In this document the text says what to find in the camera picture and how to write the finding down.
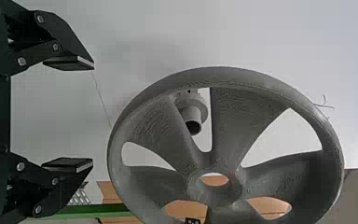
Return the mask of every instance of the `3d printed wheel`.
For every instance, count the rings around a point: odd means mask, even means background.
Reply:
[[[213,148],[202,152],[170,97],[177,91],[210,88]],[[317,133],[323,150],[290,155],[242,168],[256,138],[292,108]],[[126,166],[125,143],[157,153],[176,171]],[[313,224],[333,206],[342,187],[344,161],[336,133],[323,113],[304,95],[255,71],[205,67],[165,77],[142,91],[122,112],[112,131],[108,169],[118,195],[144,223],[183,223],[164,213],[175,200],[209,206],[209,224]],[[199,177],[220,173],[224,186],[205,185]],[[292,211],[265,220],[247,199],[273,197]]]

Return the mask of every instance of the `hub hole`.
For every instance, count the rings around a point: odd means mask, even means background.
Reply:
[[[200,177],[200,181],[211,187],[220,187],[228,183],[228,178],[225,175],[218,173],[208,173]]]
[[[201,131],[201,125],[196,121],[186,122],[186,127],[190,131],[191,135],[196,135]]]

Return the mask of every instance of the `white wall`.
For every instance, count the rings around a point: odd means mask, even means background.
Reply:
[[[279,78],[316,103],[325,94],[336,108],[324,113],[336,128],[346,166],[358,167],[358,1],[18,2],[71,24],[96,61],[94,75],[112,122],[162,77],[206,65],[244,67]],[[108,178],[110,127],[91,72],[38,66],[14,77],[12,86],[14,151],[36,162],[90,156],[96,163],[91,179]],[[197,140],[202,147],[210,144],[207,135]],[[246,164],[320,149],[309,126],[290,112],[264,137]]]

